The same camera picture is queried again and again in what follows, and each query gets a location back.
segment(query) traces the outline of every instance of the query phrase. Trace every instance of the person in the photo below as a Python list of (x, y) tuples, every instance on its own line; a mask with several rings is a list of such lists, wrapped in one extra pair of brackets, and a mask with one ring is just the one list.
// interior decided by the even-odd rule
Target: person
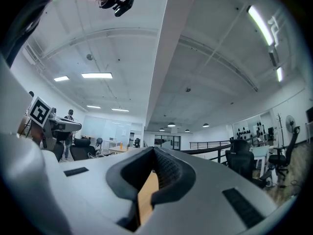
[[(74, 121), (74, 118), (72, 117), (72, 116), (73, 116), (73, 113), (74, 113), (74, 111), (73, 111), (72, 109), (70, 109), (70, 110), (68, 111), (67, 116), (65, 116), (64, 118), (66, 118), (66, 119), (68, 119), (68, 120)], [(73, 134), (70, 133), (69, 136), (68, 136), (68, 138), (65, 140), (65, 146), (66, 146), (66, 148), (65, 148), (65, 159), (66, 159), (66, 160), (67, 160), (67, 158), (68, 158), (68, 150), (69, 150), (69, 147), (72, 145), (72, 141), (73, 141)]]

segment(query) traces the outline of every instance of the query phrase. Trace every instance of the standing fan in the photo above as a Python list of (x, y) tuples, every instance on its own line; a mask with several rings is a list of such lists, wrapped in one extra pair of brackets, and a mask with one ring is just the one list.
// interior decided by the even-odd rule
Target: standing fan
[(286, 117), (286, 129), (293, 133), (293, 129), (295, 128), (295, 120), (292, 116), (288, 115)]

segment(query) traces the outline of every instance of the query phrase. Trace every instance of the black office chair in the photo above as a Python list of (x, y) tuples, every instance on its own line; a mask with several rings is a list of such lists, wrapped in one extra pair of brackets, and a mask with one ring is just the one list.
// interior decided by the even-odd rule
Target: black office chair
[(250, 151), (238, 151), (232, 150), (225, 151), (228, 167), (244, 178), (248, 179), (260, 188), (266, 186), (266, 178), (271, 175), (271, 172), (266, 172), (260, 179), (252, 178), (254, 170), (254, 155)]
[(268, 129), (268, 140), (273, 140), (274, 139), (274, 128), (271, 127)]
[[(275, 165), (276, 167), (276, 171), (281, 174), (284, 179), (286, 177), (286, 175), (284, 173), (282, 173), (282, 171), (286, 171), (287, 173), (289, 172), (288, 169), (283, 168), (283, 167), (287, 167), (290, 164), (291, 161), (291, 153), (293, 151), (295, 142), (297, 140), (297, 137), (299, 135), (300, 132), (300, 127), (297, 126), (293, 129), (293, 134), (292, 134), (292, 139), (290, 141), (290, 144), (288, 146), (283, 146), (283, 147), (275, 147), (273, 148), (274, 150), (277, 150), (277, 155), (270, 155), (270, 157), (268, 158), (268, 161)], [(282, 154), (282, 150), (286, 151), (286, 156), (284, 156)]]
[(230, 150), (234, 152), (249, 151), (250, 149), (250, 144), (242, 139), (231, 140), (230, 143), (232, 144)]
[(102, 142), (103, 142), (102, 138), (97, 138), (96, 146), (95, 146), (96, 153), (97, 153), (97, 151), (101, 152)]
[(75, 161), (88, 159), (88, 153), (93, 156), (96, 155), (95, 149), (90, 145), (89, 139), (74, 139), (74, 145), (70, 146), (69, 151)]
[(139, 138), (135, 139), (134, 146), (135, 146), (135, 148), (139, 148), (140, 147), (140, 139)]

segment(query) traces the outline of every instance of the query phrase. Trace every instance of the white wall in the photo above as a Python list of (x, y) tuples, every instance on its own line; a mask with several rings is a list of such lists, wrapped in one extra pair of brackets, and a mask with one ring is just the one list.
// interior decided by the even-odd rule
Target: white wall
[(296, 126), (300, 126), (300, 133), (298, 135), (296, 142), (301, 142), (306, 139), (306, 127), (305, 123), (308, 122), (306, 110), (313, 107), (313, 101), (309, 99), (310, 92), (309, 89), (304, 89), (297, 95), (293, 96), (289, 100), (283, 102), (280, 105), (277, 105), (273, 108), (273, 114), (277, 117), (277, 114), (282, 118), (282, 127), (284, 134), (284, 145), (288, 145), (290, 143), (292, 134), (289, 133), (286, 129), (286, 117), (291, 115), (296, 123)]
[(260, 88), (259, 92), (252, 93), (250, 96), (235, 101), (234, 104), (225, 106), (208, 117), (202, 117), (191, 127), (197, 130), (203, 123), (209, 123), (211, 126), (220, 126), (232, 124), (263, 112), (285, 102), (303, 89), (306, 84), (298, 71), (295, 71), (289, 77), (284, 78), (281, 83), (272, 82), (267, 86)]
[(261, 115), (261, 124), (264, 125), (265, 133), (268, 133), (269, 128), (274, 127), (270, 112)]
[(180, 149), (181, 150), (190, 150), (190, 143), (192, 142), (193, 134), (171, 134), (164, 132), (149, 132), (145, 131), (143, 135), (143, 139), (147, 143), (148, 146), (155, 145), (155, 135), (163, 135), (163, 136), (180, 136)]
[(192, 142), (226, 141), (229, 140), (228, 136), (226, 125), (207, 127), (202, 131), (194, 132)]
[(11, 71), (26, 91), (34, 92), (35, 96), (33, 101), (39, 96), (50, 107), (57, 109), (58, 117), (66, 116), (68, 110), (72, 109), (74, 111), (73, 117), (81, 124), (84, 122), (85, 112), (71, 103), (64, 95), (56, 92), (41, 78), (36, 71), (36, 67), (31, 65), (21, 52), (17, 55), (11, 67)]

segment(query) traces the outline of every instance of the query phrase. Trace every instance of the black mesh insert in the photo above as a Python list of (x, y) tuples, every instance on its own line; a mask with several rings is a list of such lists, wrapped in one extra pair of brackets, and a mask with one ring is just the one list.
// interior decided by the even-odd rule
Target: black mesh insert
[(181, 199), (194, 185), (196, 173), (184, 161), (155, 147), (154, 170), (159, 191), (152, 194), (151, 205), (175, 202)]
[(157, 174), (158, 187), (162, 189), (181, 177), (182, 168), (177, 161), (169, 159), (161, 152), (155, 152), (154, 170)]

